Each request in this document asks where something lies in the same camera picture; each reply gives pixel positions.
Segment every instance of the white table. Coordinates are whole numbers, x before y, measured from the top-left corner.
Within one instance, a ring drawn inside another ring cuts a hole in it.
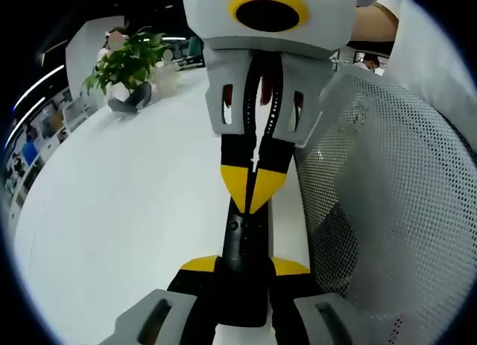
[[[65,344],[97,344],[118,315],[166,289],[190,259],[221,254],[229,193],[204,93],[181,72],[174,97],[118,119],[108,107],[51,156],[19,217],[14,253],[31,299]],[[309,266],[294,163],[273,201],[274,255]],[[225,340],[230,333],[234,338]],[[217,329],[214,344],[273,344],[265,329]]]

